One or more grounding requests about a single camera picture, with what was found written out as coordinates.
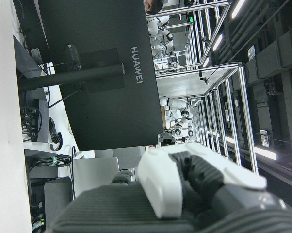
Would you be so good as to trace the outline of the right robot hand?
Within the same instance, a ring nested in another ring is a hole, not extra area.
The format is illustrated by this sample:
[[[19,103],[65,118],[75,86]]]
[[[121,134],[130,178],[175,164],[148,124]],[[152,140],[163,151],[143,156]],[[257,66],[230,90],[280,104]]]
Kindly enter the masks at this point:
[[[292,233],[263,176],[199,143],[149,149],[138,180],[81,193],[52,233]]]

